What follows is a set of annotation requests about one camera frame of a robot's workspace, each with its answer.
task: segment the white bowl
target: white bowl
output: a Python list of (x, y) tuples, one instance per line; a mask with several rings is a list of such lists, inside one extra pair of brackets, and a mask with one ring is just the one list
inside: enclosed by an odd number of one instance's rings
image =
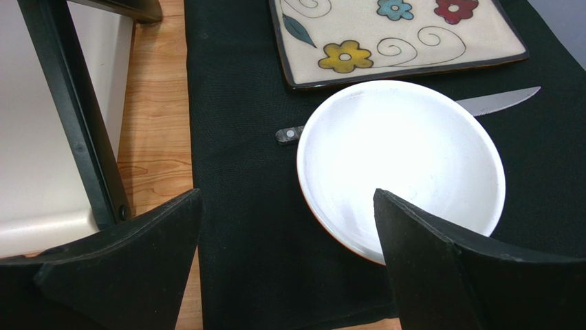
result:
[(376, 188), (485, 236), (505, 200), (503, 165), (482, 126), (446, 96), (407, 82), (364, 82), (328, 98), (305, 125), (297, 173), (323, 227), (380, 264)]

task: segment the bowl rim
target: bowl rim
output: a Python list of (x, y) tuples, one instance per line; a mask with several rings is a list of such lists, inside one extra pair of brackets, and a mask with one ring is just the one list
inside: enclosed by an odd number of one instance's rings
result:
[(497, 227), (497, 225), (499, 223), (500, 217), (501, 217), (503, 209), (504, 209), (505, 195), (506, 195), (506, 180), (505, 180), (504, 168), (503, 168), (502, 160), (501, 160), (501, 157), (500, 157), (499, 152), (497, 150), (497, 147), (495, 146), (495, 143), (490, 138), (488, 132), (486, 132), (486, 130), (482, 127), (482, 125), (480, 125), (480, 123), (476, 120), (476, 118), (474, 118), (474, 116), (472, 116), (469, 112), (467, 112), (467, 110), (465, 110), (465, 108), (463, 108), (461, 105), (459, 105), (457, 102), (455, 102), (451, 98), (449, 98), (449, 97), (445, 96), (444, 94), (442, 94), (438, 91), (435, 91), (431, 88), (417, 85), (417, 84), (413, 84), (411, 82), (403, 82), (403, 81), (397, 81), (397, 80), (374, 80), (374, 81), (362, 82), (359, 84), (352, 85), (350, 87), (346, 87), (346, 88), (336, 92), (334, 95), (330, 96), (325, 101), (323, 101), (318, 106), (318, 108), (313, 112), (313, 114), (310, 116), (309, 120), (307, 121), (307, 124), (305, 124), (305, 128), (303, 129), (303, 134), (301, 134), (301, 138), (299, 139), (299, 144), (297, 147), (297, 157), (296, 157), (297, 178), (298, 178), (299, 184), (301, 186), (301, 192), (303, 193), (303, 197), (305, 198), (305, 201), (307, 202), (308, 206), (310, 207), (310, 210), (312, 211), (313, 215), (316, 217), (318, 222), (322, 225), (322, 227), (324, 227), (326, 229), (326, 231), (334, 239), (336, 239), (339, 243), (344, 245), (348, 250), (356, 253), (357, 255), (359, 255), (365, 259), (373, 261), (374, 263), (385, 265), (384, 257), (382, 254), (379, 255), (379, 253), (374, 252), (370, 249), (362, 249), (362, 248), (360, 248), (359, 244), (354, 243), (354, 242), (350, 242), (350, 241), (346, 241), (346, 240), (340, 238), (338, 236), (337, 232), (333, 228), (331, 228), (327, 225), (326, 219), (324, 219), (320, 215), (320, 212), (318, 211), (318, 206), (315, 205), (316, 203), (314, 201), (310, 200), (311, 199), (310, 198), (311, 192), (308, 187), (307, 177), (305, 176), (305, 166), (304, 166), (305, 149), (307, 147), (307, 139), (310, 136), (310, 132), (314, 128), (315, 122), (320, 118), (320, 116), (322, 116), (326, 111), (328, 111), (328, 109), (331, 109), (331, 107), (330, 107), (331, 103), (336, 102), (337, 100), (340, 100), (341, 98), (344, 98), (346, 96), (352, 96), (352, 94), (357, 93), (359, 91), (369, 91), (372, 89), (380, 89), (381, 87), (389, 88), (389, 89), (391, 89), (391, 88), (419, 89), (419, 90), (424, 91), (428, 94), (431, 94), (432, 96), (435, 96), (439, 99), (447, 100), (448, 103), (452, 104), (452, 109), (454, 109), (458, 115), (461, 115), (464, 119), (466, 119), (467, 122), (472, 126), (474, 131), (476, 131), (479, 134), (481, 140), (484, 142), (484, 144), (486, 145), (486, 147), (488, 149), (488, 153), (489, 153), (492, 161), (495, 163), (496, 176), (497, 176), (496, 177), (496, 180), (497, 180), (497, 192), (496, 192), (497, 199), (496, 199), (495, 205), (493, 206), (493, 214), (492, 214), (491, 219), (489, 221), (487, 221), (486, 230), (484, 232), (480, 233), (484, 236), (489, 237), (492, 234), (492, 232), (494, 232), (495, 228)]

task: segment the table runner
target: table runner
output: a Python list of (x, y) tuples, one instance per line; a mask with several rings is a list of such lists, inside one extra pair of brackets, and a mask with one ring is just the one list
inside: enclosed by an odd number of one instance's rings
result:
[[(501, 4), (529, 60), (405, 81), (455, 100), (542, 86), (478, 118), (507, 179), (492, 237), (586, 256), (586, 74), (526, 0)], [(274, 140), (338, 90), (290, 90), (268, 0), (186, 0), (185, 11), (193, 175), (206, 202), (205, 329), (332, 329), (396, 317), (385, 269), (319, 225), (297, 182), (296, 147)]]

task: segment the knife handle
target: knife handle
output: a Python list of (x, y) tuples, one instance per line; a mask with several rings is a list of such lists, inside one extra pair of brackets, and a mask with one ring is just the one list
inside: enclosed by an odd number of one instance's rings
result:
[(288, 129), (279, 129), (275, 134), (276, 141), (283, 146), (293, 144), (301, 138), (301, 133), (305, 126), (291, 127)]

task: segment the square plate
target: square plate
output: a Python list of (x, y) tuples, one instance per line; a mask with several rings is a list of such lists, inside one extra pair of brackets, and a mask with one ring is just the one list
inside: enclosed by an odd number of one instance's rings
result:
[(529, 57), (498, 0), (269, 0), (293, 88)]

